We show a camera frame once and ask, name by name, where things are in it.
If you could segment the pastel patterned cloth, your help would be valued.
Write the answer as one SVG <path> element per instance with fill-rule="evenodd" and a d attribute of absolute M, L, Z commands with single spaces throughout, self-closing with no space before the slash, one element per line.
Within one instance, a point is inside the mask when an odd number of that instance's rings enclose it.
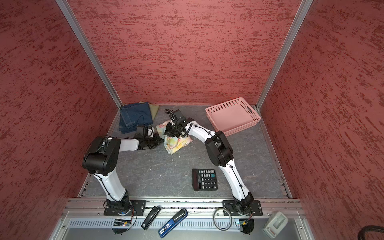
<path fill-rule="evenodd" d="M 166 126 L 170 122 L 171 122 L 171 120 L 165 121 L 162 124 L 157 125 L 156 129 L 157 129 L 157 132 L 160 135 L 160 137 L 164 140 L 164 147 L 167 150 L 168 154 L 172 155 L 172 154 L 176 153 L 178 150 L 180 150 L 181 148 L 183 148 L 183 147 L 187 146 L 188 144 L 190 144 L 191 142 L 193 142 L 193 140 L 191 137 L 179 139 L 176 137 L 171 138 L 171 137 L 164 135 L 164 133 L 166 131 Z"/>

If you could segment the blue denim skirt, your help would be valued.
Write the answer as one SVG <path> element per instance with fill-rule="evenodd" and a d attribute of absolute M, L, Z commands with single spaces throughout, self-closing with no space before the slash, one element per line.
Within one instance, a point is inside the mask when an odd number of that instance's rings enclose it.
<path fill-rule="evenodd" d="M 122 134 L 135 132 L 138 125 L 153 124 L 149 103 L 134 103 L 120 109 L 119 130 Z"/>

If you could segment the olive green skirt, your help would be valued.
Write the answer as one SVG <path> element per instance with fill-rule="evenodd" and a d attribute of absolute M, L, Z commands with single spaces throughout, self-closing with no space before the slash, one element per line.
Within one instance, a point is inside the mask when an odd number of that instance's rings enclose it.
<path fill-rule="evenodd" d="M 150 107 L 150 113 L 151 113 L 151 116 L 152 116 L 152 120 L 155 119 L 158 111 L 159 111 L 159 108 L 160 106 L 159 105 L 153 105 L 153 104 L 149 104 L 149 107 Z"/>

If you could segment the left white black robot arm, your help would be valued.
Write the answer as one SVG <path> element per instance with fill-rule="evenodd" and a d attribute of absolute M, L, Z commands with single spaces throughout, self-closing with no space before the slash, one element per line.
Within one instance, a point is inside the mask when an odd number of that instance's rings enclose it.
<path fill-rule="evenodd" d="M 100 136 L 94 139 L 84 155 L 82 166 L 93 175 L 102 186 L 107 210 L 120 216 L 132 214 L 134 207 L 128 191 L 118 177 L 116 167 L 119 153 L 139 150 L 152 150 L 164 142 L 157 133 L 151 137 L 113 138 Z"/>

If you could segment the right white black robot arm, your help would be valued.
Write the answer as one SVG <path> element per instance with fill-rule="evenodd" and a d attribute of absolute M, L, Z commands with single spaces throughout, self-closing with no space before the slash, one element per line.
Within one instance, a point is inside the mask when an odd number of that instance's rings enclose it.
<path fill-rule="evenodd" d="M 231 187 L 236 211 L 243 216 L 251 214 L 255 199 L 236 168 L 234 151 L 225 134 L 204 128 L 194 119 L 186 118 L 180 110 L 166 109 L 165 113 L 171 122 L 167 124 L 164 135 L 179 139 L 193 136 L 203 142 L 209 159 L 222 170 Z"/>

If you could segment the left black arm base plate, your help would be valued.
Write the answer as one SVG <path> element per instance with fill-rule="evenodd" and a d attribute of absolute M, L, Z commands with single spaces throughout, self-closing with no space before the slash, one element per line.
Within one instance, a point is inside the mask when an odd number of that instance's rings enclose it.
<path fill-rule="evenodd" d="M 146 200 L 131 200 L 131 206 L 134 208 L 135 216 L 143 216 L 146 208 Z M 104 209 L 104 216 L 118 216 L 118 217 L 129 217 L 132 214 L 130 211 L 127 215 L 119 215 L 119 211 L 115 211 L 112 208 L 107 207 Z"/>

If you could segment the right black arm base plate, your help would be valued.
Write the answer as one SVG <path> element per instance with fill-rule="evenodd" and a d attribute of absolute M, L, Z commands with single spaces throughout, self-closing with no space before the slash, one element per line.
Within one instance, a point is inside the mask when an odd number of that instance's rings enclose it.
<path fill-rule="evenodd" d="M 240 214 L 236 207 L 235 207 L 235 201 L 234 200 L 224 200 L 223 202 L 223 208 L 230 212 L 232 216 L 256 216 L 261 217 L 263 216 L 263 210 L 261 206 L 261 202 L 255 200 L 253 204 L 251 205 L 251 210 L 249 210 L 245 214 Z"/>

